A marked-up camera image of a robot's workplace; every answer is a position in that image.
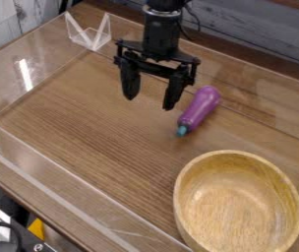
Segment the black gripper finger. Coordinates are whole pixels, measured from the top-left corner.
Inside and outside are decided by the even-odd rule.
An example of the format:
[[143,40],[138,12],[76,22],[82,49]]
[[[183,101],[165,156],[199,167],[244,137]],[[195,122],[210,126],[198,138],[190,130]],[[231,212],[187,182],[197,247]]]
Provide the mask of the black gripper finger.
[[123,95],[129,100],[135,99],[141,91],[141,74],[137,64],[127,59],[120,61],[120,81]]
[[177,72],[170,77],[170,83],[166,90],[165,103],[163,103],[163,108],[166,110],[174,109],[175,104],[181,100],[186,86],[187,86],[187,76],[183,73]]

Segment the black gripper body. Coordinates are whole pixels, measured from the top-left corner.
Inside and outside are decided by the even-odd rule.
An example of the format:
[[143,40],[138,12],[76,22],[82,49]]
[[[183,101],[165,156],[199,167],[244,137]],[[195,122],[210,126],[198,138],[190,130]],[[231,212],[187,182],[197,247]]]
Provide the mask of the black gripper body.
[[187,5],[145,5],[145,30],[142,40],[116,41],[114,63],[120,70],[123,59],[134,62],[139,74],[147,73],[170,79],[181,72],[187,85],[194,84],[199,59],[181,51],[183,8]]

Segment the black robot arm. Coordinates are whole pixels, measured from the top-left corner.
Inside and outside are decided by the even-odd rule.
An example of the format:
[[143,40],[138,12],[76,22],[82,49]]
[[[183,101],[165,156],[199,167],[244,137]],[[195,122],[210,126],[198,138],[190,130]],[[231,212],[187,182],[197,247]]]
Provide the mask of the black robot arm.
[[141,91],[141,73],[166,78],[163,108],[171,110],[185,88],[194,85],[201,60],[181,51],[183,9],[191,0],[147,0],[141,41],[119,39],[114,64],[120,70],[123,95],[134,100]]

